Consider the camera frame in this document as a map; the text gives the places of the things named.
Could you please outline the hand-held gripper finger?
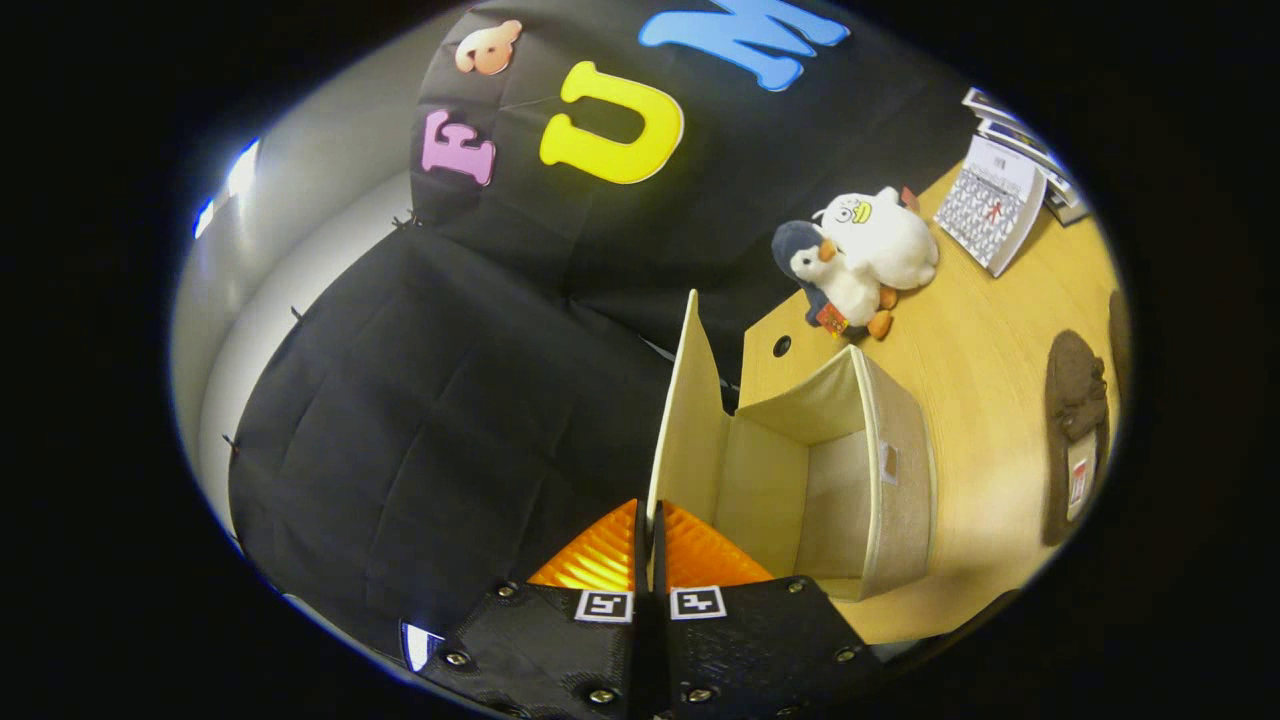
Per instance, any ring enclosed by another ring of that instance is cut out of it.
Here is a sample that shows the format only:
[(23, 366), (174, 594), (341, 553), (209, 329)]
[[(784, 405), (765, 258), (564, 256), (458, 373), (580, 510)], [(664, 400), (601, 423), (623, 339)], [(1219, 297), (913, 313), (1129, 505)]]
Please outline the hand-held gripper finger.
[(524, 580), (493, 583), (451, 629), (424, 632), (415, 675), (481, 714), (628, 719), (650, 597), (643, 505), (627, 500)]
[(831, 719), (883, 664), (808, 575), (764, 569), (662, 501), (653, 579), (675, 719)]

